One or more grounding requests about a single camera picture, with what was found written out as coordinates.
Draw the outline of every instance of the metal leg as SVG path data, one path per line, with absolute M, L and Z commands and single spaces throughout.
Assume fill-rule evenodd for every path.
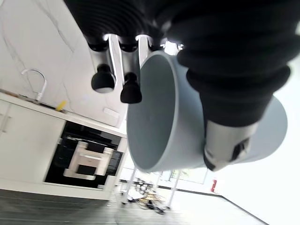
M 170 195 L 170 198 L 169 198 L 169 201 L 168 201 L 168 204 L 167 204 L 167 207 L 170 208 L 171 207 L 171 203 L 172 203 L 172 200 L 173 200 L 173 197 L 174 197 L 174 194 L 175 194 L 175 191 L 176 191 L 176 187 L 177 187 L 177 184 L 178 184 L 178 181 L 179 181 L 179 177 L 181 175 L 181 170 L 178 171 L 178 175 L 177 175 L 177 178 L 176 178 L 176 181 L 175 181 L 175 184 L 174 186 L 172 187 L 172 192 L 171 192 L 171 195 Z
M 159 183 L 159 181 L 160 181 L 161 175 L 163 175 L 163 172 L 160 172 L 159 175 L 158 175 L 156 184 L 153 186 L 153 190 L 154 190 L 154 191 L 157 191 L 157 189 L 158 189 L 158 183 Z
M 136 172 L 136 167 L 133 169 L 133 172 L 130 177 L 130 181 L 127 183 L 126 192 L 123 194 L 123 199 L 122 199 L 123 204 L 127 203 L 128 193 L 133 184 L 133 179 L 135 178 L 135 172 Z

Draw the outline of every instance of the kitchen faucet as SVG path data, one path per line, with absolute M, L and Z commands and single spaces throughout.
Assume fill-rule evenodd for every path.
M 41 76 L 42 76 L 43 79 L 44 79 L 44 85 L 43 85 L 43 87 L 42 87 L 42 90 L 41 90 L 40 92 L 37 93 L 37 97 L 36 97 L 36 99 L 35 99 L 36 101 L 40 101 L 41 98 L 42 98 L 42 96 L 43 96 L 43 94 L 44 94 L 44 91 L 45 91 L 45 89 L 46 89 L 46 86 L 47 86 L 47 80 L 46 80 L 46 78 L 45 78 L 45 75 L 44 75 L 41 71 L 39 71 L 39 70 L 37 70 L 37 69 L 33 69 L 33 68 L 24 69 L 24 70 L 21 72 L 21 74 L 24 75 L 25 73 L 27 73 L 27 72 L 29 72 L 29 71 L 35 71 L 35 72 L 41 74 Z

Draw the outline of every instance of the marble backsplash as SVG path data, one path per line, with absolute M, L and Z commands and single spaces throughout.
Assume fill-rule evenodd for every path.
M 119 45 L 113 36 L 116 76 L 122 80 Z M 120 102 L 122 82 L 112 93 L 99 94 L 90 85 L 95 71 L 81 31 L 62 0 L 5 0 L 0 6 L 0 88 L 31 98 L 47 79 L 42 102 L 119 127 L 127 111 Z M 114 116 L 105 113 L 117 112 Z

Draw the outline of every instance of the white wall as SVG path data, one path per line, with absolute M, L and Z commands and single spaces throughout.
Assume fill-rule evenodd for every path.
M 275 93 L 288 119 L 282 145 L 266 159 L 215 174 L 220 194 L 270 225 L 300 224 L 300 56 L 291 66 L 291 78 Z
M 66 100 L 65 109 L 118 126 L 127 105 L 120 102 L 122 75 L 119 45 L 114 39 L 116 76 L 113 93 L 102 95 L 91 88 L 95 71 L 81 31 L 62 0 L 7 0 L 0 6 L 0 88 L 35 97 L 25 68 L 43 72 L 48 85 L 41 101 L 57 106 Z M 42 78 L 28 73 L 34 91 L 41 90 Z M 109 108 L 120 114 L 115 121 L 103 112 Z

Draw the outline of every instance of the wooden floor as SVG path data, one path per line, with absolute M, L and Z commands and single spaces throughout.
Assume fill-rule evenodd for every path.
M 159 190 L 168 198 L 169 190 Z M 0 225 L 260 225 L 220 197 L 176 192 L 164 215 L 135 203 L 38 195 L 0 190 Z

